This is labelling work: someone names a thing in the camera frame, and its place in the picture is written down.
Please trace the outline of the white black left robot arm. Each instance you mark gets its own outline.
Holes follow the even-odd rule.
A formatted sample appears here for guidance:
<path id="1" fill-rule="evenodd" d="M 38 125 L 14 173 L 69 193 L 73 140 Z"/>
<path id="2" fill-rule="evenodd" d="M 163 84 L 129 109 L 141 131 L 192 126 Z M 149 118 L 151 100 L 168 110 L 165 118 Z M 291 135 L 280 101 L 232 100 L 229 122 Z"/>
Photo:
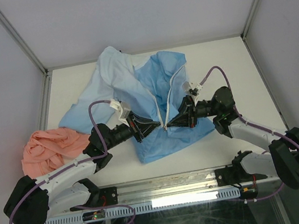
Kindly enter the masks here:
<path id="1" fill-rule="evenodd" d="M 93 127 L 88 145 L 71 163 L 35 179 L 21 177 L 4 207 L 9 224 L 45 224 L 66 211 L 103 207 L 107 197 L 89 177 L 112 159 L 110 149 L 128 139 L 142 143 L 159 122 L 130 113 L 126 122 L 113 129 L 105 124 Z"/>

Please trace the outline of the light blue zip jacket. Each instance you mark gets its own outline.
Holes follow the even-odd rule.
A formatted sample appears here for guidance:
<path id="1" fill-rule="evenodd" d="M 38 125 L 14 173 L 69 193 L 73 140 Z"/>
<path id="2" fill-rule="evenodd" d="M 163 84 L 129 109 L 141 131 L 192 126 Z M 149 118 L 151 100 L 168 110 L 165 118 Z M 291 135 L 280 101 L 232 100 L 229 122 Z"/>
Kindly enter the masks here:
<path id="1" fill-rule="evenodd" d="M 141 163 L 156 161 L 196 143 L 215 130 L 211 120 L 201 118 L 194 128 L 168 127 L 186 95 L 182 87 L 188 80 L 186 63 L 183 53 L 158 51 L 143 57 L 106 47 L 86 88 L 59 127 L 89 134 L 95 123 L 106 124 L 114 114 L 107 104 L 93 102 L 114 99 L 129 104 L 140 117 L 160 123 L 142 143 L 135 143 Z"/>

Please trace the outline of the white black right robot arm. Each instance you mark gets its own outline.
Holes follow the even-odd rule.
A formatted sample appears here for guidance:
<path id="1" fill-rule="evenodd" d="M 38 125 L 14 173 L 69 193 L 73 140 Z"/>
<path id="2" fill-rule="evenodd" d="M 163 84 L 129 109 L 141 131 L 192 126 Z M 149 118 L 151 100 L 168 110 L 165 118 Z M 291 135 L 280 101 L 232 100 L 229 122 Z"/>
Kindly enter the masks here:
<path id="1" fill-rule="evenodd" d="M 169 127 L 196 127 L 198 120 L 211 117 L 219 134 L 251 143 L 264 154 L 245 151 L 232 160 L 235 179 L 245 181 L 254 174 L 278 177 L 292 189 L 299 189 L 299 128 L 284 132 L 261 126 L 242 117 L 236 110 L 229 87 L 220 87 L 210 100 L 194 101 L 186 95 Z"/>

